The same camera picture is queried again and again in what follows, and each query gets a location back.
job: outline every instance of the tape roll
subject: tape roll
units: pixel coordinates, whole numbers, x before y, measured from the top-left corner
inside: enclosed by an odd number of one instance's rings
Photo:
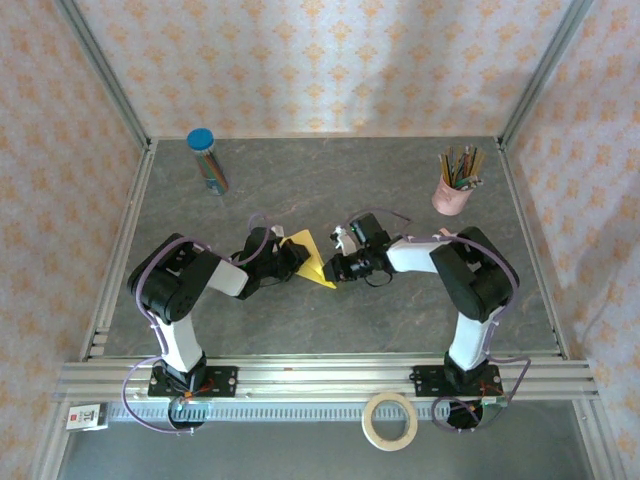
[[[373,412],[383,402],[394,402],[400,405],[407,414],[407,423],[404,433],[395,440],[386,440],[378,435],[373,428]],[[416,409],[409,400],[398,393],[379,393],[367,403],[362,413],[362,430],[369,442],[385,452],[395,452],[413,442],[418,433],[418,415]]]

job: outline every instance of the tube of pencils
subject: tube of pencils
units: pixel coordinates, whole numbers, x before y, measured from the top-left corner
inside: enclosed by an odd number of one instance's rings
[[[216,195],[227,192],[229,182],[227,182],[218,162],[214,149],[215,139],[211,130],[206,128],[192,130],[187,136],[187,143],[196,156],[198,168],[204,177],[207,188]]]

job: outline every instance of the patterned wall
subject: patterned wall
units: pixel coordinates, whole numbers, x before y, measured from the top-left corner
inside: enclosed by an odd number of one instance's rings
[[[571,350],[640,478],[640,9],[595,2],[510,152]]]
[[[26,478],[140,156],[52,0],[0,2],[0,478]]]
[[[495,135],[569,0],[80,0],[151,135]]]

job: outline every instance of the gray marble surface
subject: gray marble surface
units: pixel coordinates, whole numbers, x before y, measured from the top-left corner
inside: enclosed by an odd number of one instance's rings
[[[437,154],[450,144],[473,143],[488,153],[485,185],[465,210],[445,217],[431,205],[439,178]],[[131,271],[174,232],[192,235],[229,255],[244,245],[247,220],[257,211],[285,234],[310,229],[327,261],[328,236],[351,213],[383,206],[410,216],[411,234],[442,227],[481,228],[521,279],[519,304],[498,330],[494,351],[557,351],[529,252],[493,140],[481,138],[238,139],[217,144],[231,184],[222,197],[204,187],[197,165],[179,140],[161,141],[127,261]],[[403,222],[378,215],[396,233]],[[443,352],[454,334],[456,311],[436,275],[396,275],[383,288],[363,281],[337,290],[295,276],[246,301],[207,289],[192,311],[208,355]],[[121,289],[106,355],[159,351],[133,298]]]

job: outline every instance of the floor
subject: floor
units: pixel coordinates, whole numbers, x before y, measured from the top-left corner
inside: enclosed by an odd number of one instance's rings
[[[469,435],[420,422],[413,443],[393,453],[371,446],[359,422],[214,422],[179,438],[116,423],[72,434],[59,478],[185,474],[190,480],[593,478],[571,402],[515,402],[491,428]]]
[[[484,185],[462,214],[445,217],[431,205],[439,178],[437,154],[473,143],[488,153]],[[329,234],[351,213],[383,206],[410,216],[411,234],[442,227],[480,227],[521,279],[517,308],[503,321],[494,351],[557,352],[531,258],[493,140],[481,138],[332,138],[221,140],[218,156],[231,184],[223,197],[204,187],[181,140],[161,141],[136,226],[124,282],[170,234],[192,235],[224,254],[241,249],[247,220],[266,213],[285,234],[310,229],[323,259]],[[390,233],[394,217],[378,217]],[[364,282],[330,290],[300,277],[265,288],[246,301],[205,291],[193,312],[197,338],[210,356],[231,354],[445,351],[456,311],[435,275],[396,275],[391,284]],[[133,298],[121,289],[106,355],[149,355],[159,347]]]

